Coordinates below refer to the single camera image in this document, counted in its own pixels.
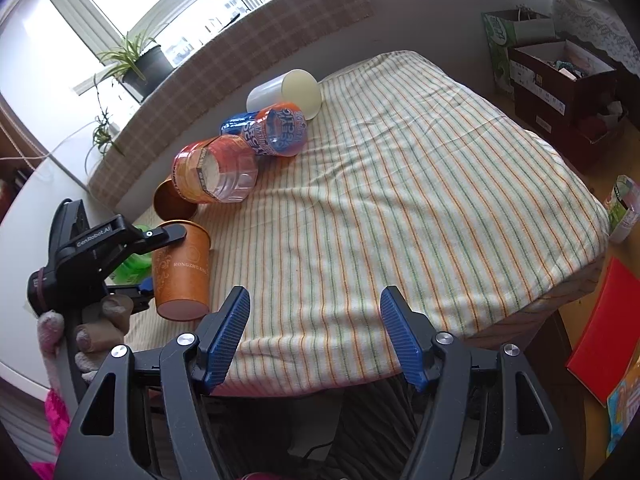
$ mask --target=cup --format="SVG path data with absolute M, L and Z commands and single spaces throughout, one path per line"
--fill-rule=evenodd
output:
M 154 193 L 154 210 L 164 221 L 190 220 L 198 210 L 198 204 L 183 199 L 175 190 L 172 178 L 166 179 Z
M 152 273 L 156 312 L 171 321 L 192 321 L 209 313 L 209 233 L 186 220 L 171 220 L 161 225 L 181 224 L 187 234 L 152 254 Z
M 246 111 L 257 112 L 277 103 L 293 103 L 302 110 L 305 120 L 311 120 L 322 105 L 320 85 L 309 72 L 291 70 L 251 90 Z

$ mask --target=white cable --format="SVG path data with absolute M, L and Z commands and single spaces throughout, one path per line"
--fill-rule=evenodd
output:
M 11 114 L 8 114 L 4 109 L 2 109 L 2 103 L 0 102 L 0 112 L 2 113 L 2 117 L 8 121 L 8 123 L 14 128 L 14 130 L 16 132 L 18 132 L 18 136 L 24 140 L 28 145 L 30 145 L 34 151 L 36 151 L 37 153 L 42 153 L 42 150 L 40 149 L 39 146 L 36 146 L 33 141 L 27 137 L 24 136 L 20 133 L 20 126 L 18 126 L 14 119 L 11 117 Z M 9 133 L 4 129 L 4 125 L 0 123 L 0 127 L 2 127 L 2 130 L 4 131 L 4 133 L 6 134 L 6 136 L 8 137 L 9 141 L 11 142 L 11 144 L 14 146 L 15 150 L 20 153 L 20 156 L 24 157 L 24 153 L 22 152 L 22 150 L 16 145 L 15 141 L 9 136 Z M 27 164 L 28 166 L 35 171 L 35 168 L 33 167 L 33 164 L 31 164 L 28 160 L 27 160 Z
M 58 145 L 53 148 L 53 150 L 51 150 L 49 153 L 46 153 L 45 155 L 41 155 L 41 156 L 24 156 L 24 153 L 22 152 L 22 150 L 16 145 L 15 141 L 12 139 L 11 135 L 9 135 L 9 132 L 7 130 L 4 129 L 4 126 L 2 126 L 2 124 L 0 123 L 0 128 L 2 128 L 2 131 L 4 132 L 4 134 L 7 136 L 7 138 L 9 139 L 9 141 L 11 142 L 11 144 L 14 146 L 14 148 L 17 150 L 18 153 L 20 153 L 20 156 L 4 156 L 4 157 L 0 157 L 0 160 L 24 160 L 29 167 L 33 170 L 36 171 L 36 168 L 33 167 L 33 165 L 29 162 L 30 160 L 43 160 L 44 158 L 47 158 L 49 155 L 52 155 L 53 152 L 55 152 L 60 146 L 62 146 L 62 144 L 64 144 L 65 142 L 67 142 L 71 137 L 73 137 L 76 133 L 80 132 L 81 130 L 84 130 L 87 126 L 89 126 L 90 124 L 94 124 L 95 120 L 85 124 L 84 126 L 80 126 L 80 128 L 78 128 L 76 131 L 74 131 L 72 134 L 69 134 L 68 136 L 66 136 L 64 139 L 62 139 Z

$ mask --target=white glove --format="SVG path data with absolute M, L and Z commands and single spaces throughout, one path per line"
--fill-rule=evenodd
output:
M 111 294 L 100 304 L 100 313 L 95 322 L 84 323 L 76 328 L 76 366 L 82 378 L 90 382 L 104 361 L 107 352 L 124 342 L 129 332 L 129 317 L 133 301 L 128 296 Z M 60 394 L 60 379 L 56 370 L 58 345 L 65 331 L 62 314 L 52 310 L 38 318 L 38 342 L 45 370 L 51 387 Z

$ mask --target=striped bed sheet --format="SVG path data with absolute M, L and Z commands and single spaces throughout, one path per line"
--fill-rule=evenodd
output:
M 486 348 L 591 292 L 604 208 L 556 151 L 415 52 L 321 83 L 294 158 L 265 158 L 242 203 L 200 206 L 212 310 L 245 286 L 251 316 L 216 394 L 292 396 L 400 371 L 380 319 L 397 285 L 437 329 Z M 160 223 L 152 209 L 139 223 Z M 155 308 L 126 342 L 155 348 L 196 322 Z

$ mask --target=black plant pot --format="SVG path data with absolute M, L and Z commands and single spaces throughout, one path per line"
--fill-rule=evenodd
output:
M 174 67 L 160 49 L 160 45 L 147 50 L 136 61 L 136 67 L 145 76 L 140 78 L 132 69 L 127 70 L 122 82 L 140 94 L 142 102 L 173 71 Z

